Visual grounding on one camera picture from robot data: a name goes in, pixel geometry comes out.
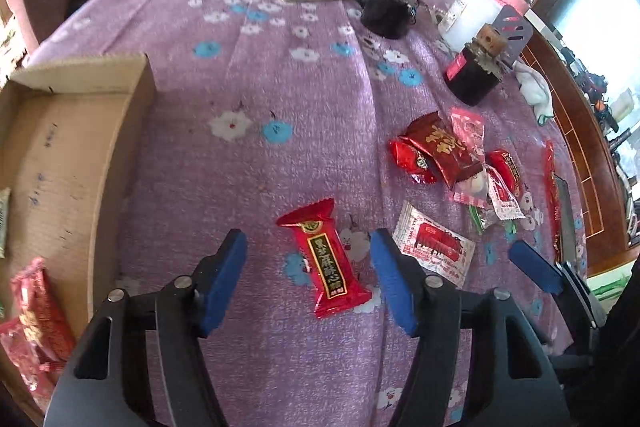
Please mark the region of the clear green-edged snack packet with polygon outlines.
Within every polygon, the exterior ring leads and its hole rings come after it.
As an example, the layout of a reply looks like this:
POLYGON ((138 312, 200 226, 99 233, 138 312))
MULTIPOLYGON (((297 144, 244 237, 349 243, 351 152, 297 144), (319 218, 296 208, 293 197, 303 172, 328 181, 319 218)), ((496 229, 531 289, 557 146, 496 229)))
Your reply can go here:
POLYGON ((487 209, 471 206, 469 208, 473 225, 477 232, 484 234, 499 222, 506 223, 509 230, 514 229, 516 220, 524 219, 524 213, 515 196, 508 189, 500 176, 488 173, 488 202, 487 209))

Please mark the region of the dark red gold-character snack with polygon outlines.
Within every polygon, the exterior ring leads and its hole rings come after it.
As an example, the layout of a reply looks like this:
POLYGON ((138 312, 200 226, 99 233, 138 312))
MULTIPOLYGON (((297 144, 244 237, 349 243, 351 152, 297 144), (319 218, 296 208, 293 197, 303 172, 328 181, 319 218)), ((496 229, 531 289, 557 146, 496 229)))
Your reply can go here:
POLYGON ((64 364, 75 348, 75 337, 53 294, 44 259, 37 257, 11 279, 18 321, 26 339, 51 364, 64 364))

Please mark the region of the white red sachet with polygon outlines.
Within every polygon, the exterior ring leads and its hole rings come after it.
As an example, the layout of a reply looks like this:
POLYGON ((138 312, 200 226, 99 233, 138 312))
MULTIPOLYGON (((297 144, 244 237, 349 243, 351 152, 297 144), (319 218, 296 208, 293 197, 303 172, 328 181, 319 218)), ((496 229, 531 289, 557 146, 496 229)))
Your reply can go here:
POLYGON ((435 272, 462 288, 475 253, 475 243, 443 227, 410 202, 404 202, 392 234, 401 254, 413 257, 424 270, 435 272))

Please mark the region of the small red snack packet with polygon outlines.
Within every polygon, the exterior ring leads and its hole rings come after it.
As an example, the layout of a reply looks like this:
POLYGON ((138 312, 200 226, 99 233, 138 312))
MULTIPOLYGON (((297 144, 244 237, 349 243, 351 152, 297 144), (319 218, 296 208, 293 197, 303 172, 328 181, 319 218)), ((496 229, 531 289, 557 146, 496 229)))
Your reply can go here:
POLYGON ((486 155, 488 165, 494 167, 500 174, 509 191, 520 199, 524 194, 524 185, 520 170, 512 155, 503 148, 492 150, 486 155))

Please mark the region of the pink cartoon snack packet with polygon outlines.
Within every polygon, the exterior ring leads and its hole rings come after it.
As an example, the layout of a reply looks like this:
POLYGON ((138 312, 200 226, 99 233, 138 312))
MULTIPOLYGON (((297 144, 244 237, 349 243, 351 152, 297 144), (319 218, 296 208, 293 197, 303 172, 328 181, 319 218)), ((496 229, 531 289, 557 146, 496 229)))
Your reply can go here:
POLYGON ((454 184, 451 194, 455 202, 480 209, 488 208, 488 176, 485 170, 484 119, 462 107, 451 109, 451 127, 456 138, 466 147, 480 171, 454 184))

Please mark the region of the small dark red snack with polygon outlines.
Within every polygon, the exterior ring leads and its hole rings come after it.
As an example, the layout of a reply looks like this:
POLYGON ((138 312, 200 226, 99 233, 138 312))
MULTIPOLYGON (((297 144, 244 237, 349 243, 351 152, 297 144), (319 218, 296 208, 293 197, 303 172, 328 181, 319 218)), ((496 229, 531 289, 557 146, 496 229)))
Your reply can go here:
POLYGON ((395 165, 417 184, 434 184, 438 181, 420 150, 397 139, 388 143, 388 149, 395 165))

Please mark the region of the long red black-label snack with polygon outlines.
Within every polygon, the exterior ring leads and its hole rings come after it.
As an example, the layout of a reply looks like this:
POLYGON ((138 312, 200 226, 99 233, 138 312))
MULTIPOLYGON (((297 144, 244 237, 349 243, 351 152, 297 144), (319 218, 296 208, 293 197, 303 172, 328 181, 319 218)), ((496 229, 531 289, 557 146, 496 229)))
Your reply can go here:
POLYGON ((317 319, 357 308, 372 298, 371 291, 358 281, 344 251, 332 217, 334 205, 333 198, 321 199, 277 220, 278 227, 293 231, 297 247, 309 265, 317 319))

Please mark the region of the green leaf snack packet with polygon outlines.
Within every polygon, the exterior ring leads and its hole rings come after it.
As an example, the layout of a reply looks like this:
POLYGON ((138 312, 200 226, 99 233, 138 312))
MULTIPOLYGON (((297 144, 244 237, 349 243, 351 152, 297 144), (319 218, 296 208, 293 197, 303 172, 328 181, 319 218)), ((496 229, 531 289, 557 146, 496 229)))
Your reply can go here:
POLYGON ((9 205, 11 190, 9 187, 0 191, 0 257, 6 254, 6 233, 8 233, 9 205))

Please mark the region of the black smartphone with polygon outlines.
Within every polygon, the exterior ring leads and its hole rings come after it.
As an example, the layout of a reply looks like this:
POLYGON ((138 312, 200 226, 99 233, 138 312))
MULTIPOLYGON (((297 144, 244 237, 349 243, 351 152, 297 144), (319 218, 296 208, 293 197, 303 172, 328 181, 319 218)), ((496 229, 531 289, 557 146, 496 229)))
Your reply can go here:
POLYGON ((560 257, 563 263, 568 263, 576 269, 576 234, 570 192, 564 179, 557 174, 554 179, 560 204, 560 257))

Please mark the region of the white cloth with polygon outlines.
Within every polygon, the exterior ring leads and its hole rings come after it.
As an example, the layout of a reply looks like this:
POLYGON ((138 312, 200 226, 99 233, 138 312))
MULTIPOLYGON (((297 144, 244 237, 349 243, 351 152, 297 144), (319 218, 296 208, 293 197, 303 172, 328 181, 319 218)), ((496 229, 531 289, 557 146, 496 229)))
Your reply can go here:
POLYGON ((543 126, 554 117, 552 95, 547 80, 536 69, 517 60, 513 72, 520 84, 520 92, 525 102, 533 109, 538 126, 543 126))

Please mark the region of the near black jar with cork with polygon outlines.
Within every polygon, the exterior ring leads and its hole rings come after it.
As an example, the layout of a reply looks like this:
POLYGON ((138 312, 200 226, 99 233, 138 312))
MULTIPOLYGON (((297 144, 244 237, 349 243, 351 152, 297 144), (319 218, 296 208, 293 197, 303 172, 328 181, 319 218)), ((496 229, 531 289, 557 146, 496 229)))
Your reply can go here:
POLYGON ((449 91, 462 103, 477 106, 501 81, 497 58, 506 47, 506 39, 485 24, 444 74, 449 91))

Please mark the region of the purple floral tablecloth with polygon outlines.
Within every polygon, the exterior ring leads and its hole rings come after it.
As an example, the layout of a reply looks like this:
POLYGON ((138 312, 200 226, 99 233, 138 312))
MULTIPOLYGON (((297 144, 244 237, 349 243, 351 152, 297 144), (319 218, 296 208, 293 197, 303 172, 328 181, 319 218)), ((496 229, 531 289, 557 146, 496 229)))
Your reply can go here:
POLYGON ((248 256, 222 325, 202 344, 233 426, 384 426, 416 343, 395 323, 369 258, 370 234, 396 225, 410 202, 475 243, 465 286, 511 291, 552 340, 570 333, 549 295, 509 260, 524 239, 553 256, 544 143, 574 180, 554 121, 538 126, 518 82, 506 77, 477 107, 488 150, 513 157, 524 185, 523 222, 477 232, 442 182, 417 184, 388 143, 416 118, 447 116, 449 55, 427 14, 390 41, 360 23, 352 1, 90 0, 32 56, 143 53, 156 97, 122 213, 125 281, 152 291, 217 250, 232 228, 248 256), (332 217, 358 281, 372 298, 325 319, 291 229, 277 220, 333 198, 332 217))

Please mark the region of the cardboard box tray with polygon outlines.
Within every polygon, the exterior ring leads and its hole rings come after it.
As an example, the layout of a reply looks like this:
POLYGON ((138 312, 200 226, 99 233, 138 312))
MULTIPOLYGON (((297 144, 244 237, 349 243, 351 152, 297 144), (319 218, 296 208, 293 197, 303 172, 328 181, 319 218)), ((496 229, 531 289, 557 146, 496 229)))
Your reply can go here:
POLYGON ((1 302, 46 262, 74 335, 113 288, 117 230, 155 83, 143 55, 72 58, 17 70, 1 90, 1 185, 10 190, 1 302))

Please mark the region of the grey phone stand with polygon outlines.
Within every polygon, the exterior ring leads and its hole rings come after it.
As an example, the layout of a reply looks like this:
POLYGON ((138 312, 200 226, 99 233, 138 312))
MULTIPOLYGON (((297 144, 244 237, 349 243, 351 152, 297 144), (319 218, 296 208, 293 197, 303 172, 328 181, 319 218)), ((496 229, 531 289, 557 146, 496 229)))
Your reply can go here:
POLYGON ((512 67, 534 33, 533 26, 513 6, 505 4, 492 23, 498 34, 506 40, 506 47, 498 55, 504 65, 512 67))

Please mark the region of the white plastic container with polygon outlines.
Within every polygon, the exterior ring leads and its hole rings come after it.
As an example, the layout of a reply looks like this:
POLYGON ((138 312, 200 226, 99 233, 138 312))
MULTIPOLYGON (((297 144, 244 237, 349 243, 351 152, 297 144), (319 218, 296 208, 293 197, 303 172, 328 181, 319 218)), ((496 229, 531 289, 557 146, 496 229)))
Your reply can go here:
POLYGON ((495 21, 501 9, 497 0, 454 0, 439 22, 438 31, 450 50, 461 52, 480 28, 495 21))

